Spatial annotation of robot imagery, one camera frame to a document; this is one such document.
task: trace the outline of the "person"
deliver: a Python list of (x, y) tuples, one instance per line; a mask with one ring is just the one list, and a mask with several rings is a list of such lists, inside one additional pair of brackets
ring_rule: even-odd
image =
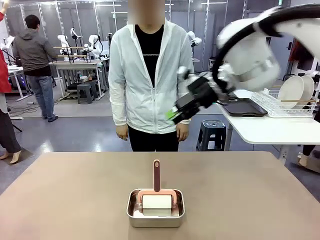
[(189, 120), (174, 126), (166, 113), (188, 93), (179, 67), (193, 71), (186, 31), (165, 19), (165, 0), (129, 0), (135, 22), (111, 41), (110, 102), (117, 136), (134, 152), (176, 152), (189, 134)]
[[(0, 22), (4, 19), (8, 7), (9, 0), (5, 0), (0, 10)], [(8, 76), (7, 63), (2, 50), (0, 50), (0, 145), (5, 149), (4, 154), (0, 155), (0, 160), (12, 156), (10, 164), (14, 164), (19, 160), (21, 147), (16, 139), (15, 130), (7, 110), (5, 93), (11, 92)]]
[(58, 119), (54, 115), (54, 95), (48, 55), (57, 58), (49, 41), (39, 35), (40, 20), (35, 15), (25, 18), (27, 28), (19, 33), (13, 43), (13, 55), (21, 59), (23, 72), (30, 83), (41, 108), (43, 119), (49, 123)]
[[(314, 116), (314, 120), (320, 123), (320, 110)], [(306, 167), (308, 165), (308, 160), (311, 152), (315, 149), (316, 145), (303, 145), (302, 153), (298, 156), (298, 162), (301, 166)], [(320, 151), (313, 151), (313, 156), (320, 159)]]

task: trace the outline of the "blue jeans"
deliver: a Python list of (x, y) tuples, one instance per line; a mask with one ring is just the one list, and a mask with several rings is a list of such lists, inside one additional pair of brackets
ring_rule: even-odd
[(31, 85), (35, 98), (41, 108), (42, 116), (49, 120), (55, 117), (54, 115), (54, 93), (52, 87), (51, 76), (26, 76), (26, 79)]

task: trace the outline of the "lint roller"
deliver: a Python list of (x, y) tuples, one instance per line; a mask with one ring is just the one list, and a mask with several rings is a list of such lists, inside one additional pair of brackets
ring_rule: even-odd
[(145, 216), (170, 217), (177, 204), (177, 193), (160, 187), (160, 161), (153, 161), (153, 189), (142, 189), (137, 195)]

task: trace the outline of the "brown table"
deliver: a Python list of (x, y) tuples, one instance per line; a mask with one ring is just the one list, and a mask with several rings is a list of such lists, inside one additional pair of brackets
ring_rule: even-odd
[[(180, 228), (133, 228), (128, 196), (183, 192)], [(320, 204), (268, 152), (45, 153), (0, 195), (1, 240), (319, 240)]]

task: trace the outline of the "black tray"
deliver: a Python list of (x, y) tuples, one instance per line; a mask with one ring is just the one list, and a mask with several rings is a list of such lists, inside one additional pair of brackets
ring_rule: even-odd
[(252, 101), (250, 98), (232, 97), (228, 101), (223, 101), (223, 108), (232, 117), (263, 117), (268, 112)]

